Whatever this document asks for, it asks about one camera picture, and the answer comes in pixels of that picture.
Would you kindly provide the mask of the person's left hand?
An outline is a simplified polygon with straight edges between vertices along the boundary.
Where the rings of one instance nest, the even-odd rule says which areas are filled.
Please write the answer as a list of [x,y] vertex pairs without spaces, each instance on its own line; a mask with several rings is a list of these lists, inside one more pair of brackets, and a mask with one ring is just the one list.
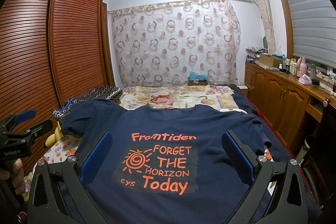
[[26,184],[24,182],[24,170],[21,159],[17,159],[13,163],[13,170],[8,172],[7,170],[0,170],[1,181],[7,181],[12,178],[12,184],[17,195],[21,195],[26,191]]

